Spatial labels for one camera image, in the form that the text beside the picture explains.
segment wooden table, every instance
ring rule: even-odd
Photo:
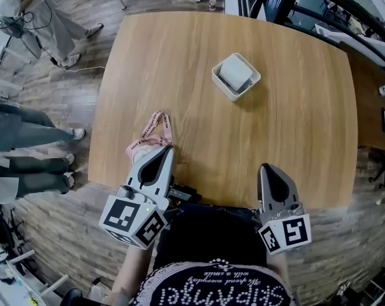
[[[358,115],[358,145],[385,150],[385,132],[382,130],[382,109],[385,97],[378,88],[385,85],[385,71],[361,52],[340,44],[348,55],[356,92]]]
[[[233,52],[262,75],[231,102],[211,69]],[[153,112],[170,115],[176,182],[204,203],[258,207],[261,163],[281,167],[307,208],[348,205],[357,113],[347,55],[279,25],[232,15],[162,12],[126,16],[99,92],[89,180],[125,184],[125,149]]]

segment white pants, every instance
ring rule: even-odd
[[[38,36],[41,44],[48,42],[52,56],[63,60],[75,48],[73,40],[85,37],[86,29],[74,22],[68,13],[60,10],[55,1],[47,0],[47,3],[49,7],[44,0],[34,1],[32,7],[28,9],[34,14],[34,18],[26,23],[25,27],[33,28],[31,32]],[[27,22],[32,19],[32,15],[28,14],[24,18]]]

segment white sneaker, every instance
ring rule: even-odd
[[[85,137],[85,129],[73,129],[73,140],[81,140],[83,137]]]
[[[102,23],[98,23],[96,25],[93,25],[91,28],[88,28],[85,32],[85,37],[90,38],[92,35],[96,34],[99,32],[105,25]]]
[[[66,178],[68,178],[68,182],[69,182],[69,188],[72,188],[73,185],[75,185],[75,179],[72,177],[72,172],[69,172],[69,173],[64,173],[64,176]]]
[[[74,153],[69,153],[69,154],[65,157],[65,159],[67,159],[68,162],[69,162],[69,165],[71,165],[71,164],[73,163],[73,161],[75,161],[75,155],[74,155]]]
[[[82,54],[70,55],[65,60],[60,61],[58,66],[68,69],[78,63],[80,58],[82,58]]]

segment pink lanyard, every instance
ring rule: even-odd
[[[153,129],[158,125],[160,116],[163,118],[164,137],[157,134],[150,136]],[[126,149],[126,154],[131,158],[132,163],[134,164],[137,162],[135,154],[138,151],[141,153],[141,155],[138,153],[138,158],[141,158],[142,155],[145,155],[154,149],[158,149],[161,146],[169,145],[172,142],[173,135],[171,133],[170,118],[164,112],[154,112],[149,120],[149,123],[143,130],[142,138],[140,140],[135,140],[132,144],[130,144]]]

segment wooden floor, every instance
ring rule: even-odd
[[[126,14],[205,11],[207,1],[195,4],[193,0],[125,0],[129,6]],[[105,23],[95,38],[78,44],[84,58],[77,68],[105,66],[123,11],[112,0],[63,0],[61,6],[73,10],[74,19],[85,26]],[[23,51],[17,40],[12,41],[11,48]],[[56,143],[14,152],[37,157],[63,156],[67,151],[77,155],[74,191],[66,195],[34,194],[14,204],[17,218],[25,221],[22,231],[30,240],[27,248],[37,252],[40,276],[49,282],[61,274],[70,276],[62,293],[71,286],[86,292],[96,277],[114,280],[126,255],[125,245],[116,243],[98,228],[111,189],[87,181],[89,144],[102,76],[103,69],[67,73],[53,66],[45,55],[30,65],[6,56],[0,69],[0,78],[24,85],[24,90],[12,100],[46,111],[62,128],[88,130],[79,143]],[[369,175],[375,172],[373,168],[368,151],[360,150],[350,207],[312,212],[313,242],[288,254],[292,288],[299,292],[302,305],[313,305],[329,296],[346,279],[352,279],[352,287],[359,289],[385,266],[385,189],[378,190],[377,184],[368,182]]]

